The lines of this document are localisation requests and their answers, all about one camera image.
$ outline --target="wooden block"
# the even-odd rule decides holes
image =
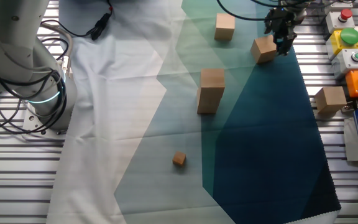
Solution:
[[[347,104],[341,86],[322,87],[314,97],[318,113],[336,113]]]
[[[201,70],[200,87],[197,90],[197,113],[216,113],[225,88],[222,68]]]
[[[175,165],[183,167],[185,165],[185,160],[186,160],[186,154],[177,151],[172,159],[172,162]]]
[[[273,60],[276,56],[276,44],[273,42],[273,35],[259,37],[254,40],[251,53],[256,63],[264,63]]]
[[[230,41],[236,28],[236,18],[226,13],[216,15],[215,40]]]

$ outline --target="teal fabric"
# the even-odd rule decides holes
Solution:
[[[268,11],[225,5],[248,17]],[[271,224],[338,210],[293,50],[256,65],[249,50],[263,22],[236,20],[233,40],[217,42],[215,1],[181,7],[187,18],[157,77],[167,92],[114,193],[126,222]],[[202,68],[225,69],[215,115],[196,114]],[[172,165],[175,151],[187,154],[185,168]]]
[[[293,50],[254,67],[215,151],[213,197],[236,223],[340,209]]]

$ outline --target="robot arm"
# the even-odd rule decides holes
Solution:
[[[288,55],[296,38],[296,33],[293,30],[306,17],[306,8],[312,1],[314,0],[291,6],[299,1],[281,0],[278,1],[278,5],[281,7],[275,7],[268,12],[265,20],[265,34],[273,31],[273,41],[277,46],[278,55]]]
[[[76,87],[37,38],[48,3],[0,0],[0,91],[28,100],[45,127],[64,131],[70,122]]]

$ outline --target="cloth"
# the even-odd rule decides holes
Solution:
[[[242,16],[268,11],[223,3]],[[214,1],[113,6],[97,41],[74,39],[78,99],[47,223],[286,223],[339,210],[294,52],[264,67],[249,52],[263,22],[237,20],[222,43]],[[60,21],[85,33],[107,9],[61,0]],[[214,116],[196,114],[202,68],[225,69]]]

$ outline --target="dark blue fabric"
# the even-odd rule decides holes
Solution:
[[[213,197],[236,223],[282,224],[340,209],[294,60],[256,65],[216,143]]]

